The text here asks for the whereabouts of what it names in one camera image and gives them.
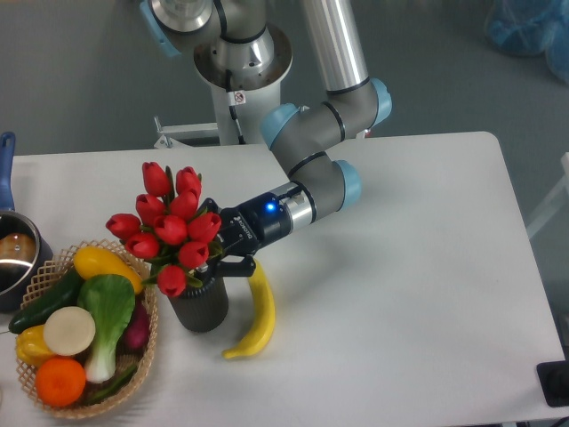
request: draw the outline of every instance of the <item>tulip bouquet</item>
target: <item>tulip bouquet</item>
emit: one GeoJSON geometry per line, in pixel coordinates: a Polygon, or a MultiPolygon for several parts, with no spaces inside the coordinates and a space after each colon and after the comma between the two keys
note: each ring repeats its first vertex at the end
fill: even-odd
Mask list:
{"type": "Polygon", "coordinates": [[[151,162],[142,165],[142,178],[148,194],[136,197],[139,216],[117,213],[107,221],[107,229],[130,254],[152,265],[143,283],[157,284],[170,297],[187,286],[201,287],[196,272],[206,270],[207,261],[223,252],[215,240],[221,218],[198,208],[201,174],[185,167],[176,173],[174,184],[169,166],[163,169],[151,162]]]}

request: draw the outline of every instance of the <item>blue joint cap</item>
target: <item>blue joint cap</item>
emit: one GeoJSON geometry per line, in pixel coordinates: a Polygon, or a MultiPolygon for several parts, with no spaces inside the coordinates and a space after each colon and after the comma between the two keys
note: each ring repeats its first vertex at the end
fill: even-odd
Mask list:
{"type": "Polygon", "coordinates": [[[152,36],[156,39],[158,46],[160,46],[162,53],[168,58],[180,55],[180,51],[176,49],[172,43],[170,43],[170,40],[168,40],[168,37],[166,37],[164,31],[162,31],[160,25],[158,22],[156,22],[156,18],[154,17],[152,11],[150,11],[147,0],[142,0],[140,3],[140,11],[142,12],[142,16],[150,28],[152,36]]]}
{"type": "Polygon", "coordinates": [[[372,78],[371,82],[375,88],[375,92],[377,92],[377,99],[379,103],[377,108],[377,116],[375,117],[375,121],[372,125],[372,127],[374,127],[378,123],[388,118],[389,114],[391,114],[393,105],[391,104],[391,95],[388,92],[388,87],[383,84],[383,82],[378,78],[372,78]]]}
{"type": "Polygon", "coordinates": [[[354,205],[362,195],[362,180],[354,166],[346,160],[338,160],[334,162],[338,165],[344,174],[344,203],[342,203],[339,211],[346,207],[354,205]]]}
{"type": "Polygon", "coordinates": [[[294,104],[283,104],[272,109],[263,118],[262,122],[260,122],[260,134],[263,135],[268,149],[273,146],[273,142],[276,141],[286,123],[300,110],[294,104]]]}

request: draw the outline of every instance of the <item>orange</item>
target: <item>orange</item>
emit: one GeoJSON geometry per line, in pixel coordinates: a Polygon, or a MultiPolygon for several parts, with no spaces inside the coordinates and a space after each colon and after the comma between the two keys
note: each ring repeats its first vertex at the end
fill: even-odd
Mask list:
{"type": "Polygon", "coordinates": [[[66,407],[77,401],[86,384],[81,364],[69,358],[53,358],[36,373],[37,396],[51,407],[66,407]]]}

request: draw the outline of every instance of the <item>fruit basket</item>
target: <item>fruit basket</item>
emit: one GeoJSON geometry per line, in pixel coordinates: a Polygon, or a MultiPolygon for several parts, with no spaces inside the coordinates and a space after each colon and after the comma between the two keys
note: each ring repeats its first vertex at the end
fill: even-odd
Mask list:
{"type": "MultiPolygon", "coordinates": [[[[21,307],[29,305],[36,298],[39,298],[47,289],[53,286],[73,265],[73,257],[75,253],[84,246],[99,246],[110,250],[118,255],[127,265],[136,271],[143,279],[148,277],[148,265],[138,258],[128,254],[124,247],[118,242],[110,242],[107,240],[81,242],[78,246],[71,246],[67,250],[61,251],[59,255],[53,257],[41,267],[37,274],[32,278],[31,284],[28,286],[26,295],[24,296],[21,307]]],[[[45,412],[58,417],[67,419],[82,419],[96,416],[109,411],[130,398],[133,393],[139,389],[148,375],[148,371],[154,358],[156,347],[156,331],[158,323],[157,298],[154,287],[147,287],[141,295],[142,305],[146,309],[150,319],[149,339],[148,343],[142,350],[131,351],[119,341],[116,347],[116,373],[120,375],[133,364],[137,364],[137,369],[130,381],[120,390],[102,400],[100,403],[86,406],[82,402],[88,399],[93,393],[104,388],[107,383],[93,384],[87,383],[82,397],[77,403],[68,407],[50,407],[46,405],[38,396],[35,386],[37,368],[26,364],[17,359],[17,374],[21,384],[21,388],[34,402],[36,407],[40,407],[45,412]]]]}

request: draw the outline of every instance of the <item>gray floor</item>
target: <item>gray floor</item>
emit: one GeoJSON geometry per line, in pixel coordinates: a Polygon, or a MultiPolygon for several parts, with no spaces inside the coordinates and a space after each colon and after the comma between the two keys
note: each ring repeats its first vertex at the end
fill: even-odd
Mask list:
{"type": "MultiPolygon", "coordinates": [[[[0,1],[0,130],[18,134],[17,154],[148,149],[154,115],[163,125],[214,121],[191,57],[165,58],[138,4],[0,1]]],[[[283,102],[316,105],[325,94],[299,2],[268,4],[294,49],[283,102]]],[[[374,135],[495,134],[526,218],[562,176],[569,86],[543,58],[505,56],[486,42],[491,1],[352,4],[370,74],[386,83],[395,105],[374,135]]],[[[569,312],[569,209],[533,249],[553,311],[569,312]]]]}

